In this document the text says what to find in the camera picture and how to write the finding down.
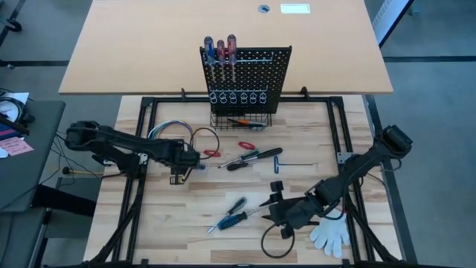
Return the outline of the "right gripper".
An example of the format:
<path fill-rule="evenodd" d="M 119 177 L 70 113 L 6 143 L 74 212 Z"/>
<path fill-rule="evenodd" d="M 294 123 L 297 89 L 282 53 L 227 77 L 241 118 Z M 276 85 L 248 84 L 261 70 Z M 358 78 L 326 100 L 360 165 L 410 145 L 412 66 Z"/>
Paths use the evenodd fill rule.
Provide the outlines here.
<path fill-rule="evenodd" d="M 317 215 L 323 217 L 328 213 L 328 199 L 323 193 L 323 182 L 314 185 L 304 193 L 303 197 L 283 198 L 283 182 L 275 181 L 270 184 L 272 194 L 269 199 L 259 205 L 267 208 L 269 214 L 261 216 L 272 221 L 276 226 L 283 226 L 281 236 L 287 239 L 294 235 L 294 230 L 304 226 L 317 225 L 311 219 Z"/>

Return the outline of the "grey black handle nut driver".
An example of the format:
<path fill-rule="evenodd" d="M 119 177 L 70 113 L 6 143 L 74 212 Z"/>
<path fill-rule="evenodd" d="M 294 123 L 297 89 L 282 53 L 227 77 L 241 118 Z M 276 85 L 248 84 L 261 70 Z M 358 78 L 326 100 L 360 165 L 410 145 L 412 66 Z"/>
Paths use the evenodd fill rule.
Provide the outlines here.
<path fill-rule="evenodd" d="M 247 203 L 247 198 L 246 197 L 241 197 L 239 198 L 223 215 L 223 217 L 218 220 L 213 226 L 211 226 L 208 230 L 207 233 L 210 234 L 217 226 L 218 224 L 223 221 L 224 219 L 230 217 L 232 214 L 235 212 L 239 211 L 241 208 L 245 206 Z"/>

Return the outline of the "blue black handle screwdriver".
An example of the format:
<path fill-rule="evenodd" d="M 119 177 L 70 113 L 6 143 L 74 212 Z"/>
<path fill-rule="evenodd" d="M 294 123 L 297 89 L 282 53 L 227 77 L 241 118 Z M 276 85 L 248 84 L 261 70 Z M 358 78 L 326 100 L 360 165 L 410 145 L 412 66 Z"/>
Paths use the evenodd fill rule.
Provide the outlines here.
<path fill-rule="evenodd" d="M 258 212 L 262 210 L 263 208 L 265 208 L 265 206 L 257 207 L 252 210 L 236 210 L 236 209 L 229 210 L 228 216 L 218 222 L 217 228 L 219 230 L 224 230 L 232 226 L 235 226 L 236 224 L 242 222 L 243 220 L 247 220 L 251 214 Z"/>

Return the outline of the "blue T-handle hex key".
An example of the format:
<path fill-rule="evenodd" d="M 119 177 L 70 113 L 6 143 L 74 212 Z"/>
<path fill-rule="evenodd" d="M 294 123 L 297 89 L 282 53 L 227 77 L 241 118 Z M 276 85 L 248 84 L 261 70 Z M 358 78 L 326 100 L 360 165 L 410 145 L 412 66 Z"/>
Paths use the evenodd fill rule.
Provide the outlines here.
<path fill-rule="evenodd" d="M 312 166 L 312 164 L 290 164 L 280 163 L 278 156 L 274 157 L 274 173 L 279 174 L 280 166 Z"/>

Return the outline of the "grey black handle screwdriver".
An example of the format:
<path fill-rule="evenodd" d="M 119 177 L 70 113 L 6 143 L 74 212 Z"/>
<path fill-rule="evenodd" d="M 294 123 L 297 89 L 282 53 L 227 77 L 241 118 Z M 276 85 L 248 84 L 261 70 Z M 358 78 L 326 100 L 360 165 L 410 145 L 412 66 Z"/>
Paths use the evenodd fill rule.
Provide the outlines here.
<path fill-rule="evenodd" d="M 246 154 L 244 154 L 244 155 L 241 155 L 241 156 L 239 156 L 237 159 L 235 159 L 235 160 L 233 160 L 233 161 L 231 161 L 231 162 L 227 162 L 227 163 L 225 163 L 225 164 L 223 164 L 223 165 L 220 165 L 219 168 L 227 167 L 227 166 L 229 166 L 229 165 L 231 165 L 231 164 L 233 164 L 233 163 L 242 162 L 242 161 L 244 161 L 244 160 L 246 160 L 246 159 L 250 159 L 251 157 L 258 155 L 259 153 L 260 153 L 259 150 L 252 150 L 251 152 L 246 153 Z"/>

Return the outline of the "small red clear-handle screwdriver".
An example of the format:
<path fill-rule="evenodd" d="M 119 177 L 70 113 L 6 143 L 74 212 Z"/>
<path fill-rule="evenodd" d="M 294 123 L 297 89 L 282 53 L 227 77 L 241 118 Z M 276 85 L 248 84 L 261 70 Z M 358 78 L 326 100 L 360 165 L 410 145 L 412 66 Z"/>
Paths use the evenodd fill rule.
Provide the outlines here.
<path fill-rule="evenodd" d="M 217 42 L 217 54 L 222 71 L 222 80 L 225 81 L 225 42 L 222 39 Z"/>

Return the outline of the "large red clear-handle screwdriver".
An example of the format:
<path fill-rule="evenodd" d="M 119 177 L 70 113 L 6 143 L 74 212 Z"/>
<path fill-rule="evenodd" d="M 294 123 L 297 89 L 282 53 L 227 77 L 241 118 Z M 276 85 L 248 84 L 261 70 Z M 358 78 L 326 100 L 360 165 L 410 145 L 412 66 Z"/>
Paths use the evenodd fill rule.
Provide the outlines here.
<path fill-rule="evenodd" d="M 236 81 L 235 65 L 237 63 L 237 38 L 230 34 L 227 38 L 228 42 L 228 62 L 231 65 L 232 81 Z"/>

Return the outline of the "orange black hand tool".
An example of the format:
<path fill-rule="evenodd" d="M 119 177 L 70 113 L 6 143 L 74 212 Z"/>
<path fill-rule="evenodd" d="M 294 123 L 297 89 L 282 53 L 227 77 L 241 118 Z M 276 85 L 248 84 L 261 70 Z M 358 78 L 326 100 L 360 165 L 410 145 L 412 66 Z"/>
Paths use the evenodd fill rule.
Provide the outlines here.
<path fill-rule="evenodd" d="M 236 120 L 231 118 L 228 118 L 228 121 L 230 121 L 234 126 L 241 126 L 241 127 L 264 127 L 266 125 L 263 122 Z"/>

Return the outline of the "yellow rod with black knob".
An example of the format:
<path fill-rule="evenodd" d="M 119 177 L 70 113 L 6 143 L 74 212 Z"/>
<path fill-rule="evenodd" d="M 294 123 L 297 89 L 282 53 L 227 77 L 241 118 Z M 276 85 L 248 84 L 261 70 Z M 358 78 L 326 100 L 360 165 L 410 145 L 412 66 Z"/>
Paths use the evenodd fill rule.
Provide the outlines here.
<path fill-rule="evenodd" d="M 84 174 L 84 175 L 88 174 L 88 175 L 92 175 L 92 176 L 102 176 L 103 175 L 102 173 L 97 173 L 97 172 L 74 170 L 74 169 L 71 169 L 70 167 L 64 167 L 62 169 L 62 173 L 64 175 L 67 175 L 67 174 Z"/>

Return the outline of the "tan wooden desk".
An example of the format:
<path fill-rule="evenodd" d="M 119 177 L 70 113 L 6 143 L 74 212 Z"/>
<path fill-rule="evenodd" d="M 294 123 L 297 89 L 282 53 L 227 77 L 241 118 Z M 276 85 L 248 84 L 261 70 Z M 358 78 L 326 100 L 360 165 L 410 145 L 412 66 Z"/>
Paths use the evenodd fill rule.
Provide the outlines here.
<path fill-rule="evenodd" d="M 311 13 L 283 14 L 287 3 Z M 292 47 L 285 93 L 393 90 L 364 0 L 93 0 L 59 90 L 201 93 L 203 40 L 230 34 L 241 48 Z"/>

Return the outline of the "dark grey side table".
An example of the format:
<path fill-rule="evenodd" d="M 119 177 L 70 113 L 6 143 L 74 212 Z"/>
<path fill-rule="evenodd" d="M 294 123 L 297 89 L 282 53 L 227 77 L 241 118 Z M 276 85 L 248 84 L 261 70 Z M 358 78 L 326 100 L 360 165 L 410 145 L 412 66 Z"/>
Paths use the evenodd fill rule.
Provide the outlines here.
<path fill-rule="evenodd" d="M 30 208 L 39 184 L 65 103 L 36 100 L 27 104 L 35 121 L 25 137 L 32 151 L 0 159 L 0 213 L 23 212 Z"/>

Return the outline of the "pink paper note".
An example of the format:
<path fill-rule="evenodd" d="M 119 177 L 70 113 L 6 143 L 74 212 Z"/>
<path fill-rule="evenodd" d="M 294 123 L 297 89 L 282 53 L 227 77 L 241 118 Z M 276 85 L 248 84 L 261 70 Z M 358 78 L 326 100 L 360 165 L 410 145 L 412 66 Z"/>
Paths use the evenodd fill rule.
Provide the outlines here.
<path fill-rule="evenodd" d="M 33 151 L 33 148 L 23 138 L 12 137 L 0 141 L 0 159 L 30 151 Z"/>

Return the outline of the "white desk panel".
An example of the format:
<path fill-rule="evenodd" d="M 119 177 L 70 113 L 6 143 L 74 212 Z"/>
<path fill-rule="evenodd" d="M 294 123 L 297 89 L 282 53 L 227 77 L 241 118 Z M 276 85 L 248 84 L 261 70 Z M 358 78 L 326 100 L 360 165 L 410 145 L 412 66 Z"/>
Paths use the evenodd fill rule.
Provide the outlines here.
<path fill-rule="evenodd" d="M 309 4 L 287 3 L 280 5 L 283 14 L 309 14 L 311 13 Z"/>

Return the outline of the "white perforated panel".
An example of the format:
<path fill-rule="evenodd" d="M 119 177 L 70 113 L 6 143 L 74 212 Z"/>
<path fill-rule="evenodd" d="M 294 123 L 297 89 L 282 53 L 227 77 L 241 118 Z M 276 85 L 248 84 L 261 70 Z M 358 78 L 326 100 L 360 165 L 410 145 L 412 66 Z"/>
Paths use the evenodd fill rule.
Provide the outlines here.
<path fill-rule="evenodd" d="M 414 0 L 384 0 L 372 20 L 376 41 L 381 48 L 402 17 L 410 9 Z"/>

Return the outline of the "black aluminium table frame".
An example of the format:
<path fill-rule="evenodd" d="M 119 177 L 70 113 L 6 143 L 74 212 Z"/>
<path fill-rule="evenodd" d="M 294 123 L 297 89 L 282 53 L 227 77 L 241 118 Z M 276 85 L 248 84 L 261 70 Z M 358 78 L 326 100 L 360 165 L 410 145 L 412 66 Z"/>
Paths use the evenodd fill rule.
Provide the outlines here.
<path fill-rule="evenodd" d="M 264 210 L 228 229 L 207 230 L 220 220 L 241 197 L 247 203 L 240 210 L 252 210 L 268 199 L 273 181 L 283 182 L 286 198 L 300 197 L 318 180 L 338 172 L 334 136 L 342 136 L 341 116 L 347 119 L 351 150 L 364 153 L 373 136 L 364 100 L 347 95 L 341 106 L 324 102 L 294 101 L 281 103 L 272 125 L 262 132 L 246 130 L 208 131 L 208 103 L 164 103 L 143 106 L 141 97 L 126 96 L 120 102 L 117 130 L 133 133 L 144 115 L 144 128 L 162 121 L 180 120 L 180 125 L 166 128 L 165 138 L 189 138 L 188 128 L 196 129 L 195 145 L 199 150 L 219 149 L 221 156 L 205 161 L 204 170 L 191 173 L 183 185 L 169 183 L 170 171 L 150 162 L 147 168 L 144 197 L 135 241 L 125 237 L 120 258 L 133 249 L 132 261 L 139 264 L 336 264 L 309 239 L 310 227 L 297 231 L 295 239 L 284 240 L 278 228 L 263 219 Z M 280 166 L 274 173 L 274 157 L 258 159 L 247 167 L 228 171 L 219 168 L 251 152 L 238 145 L 253 144 L 260 153 L 282 147 L 280 163 L 312 166 Z"/>

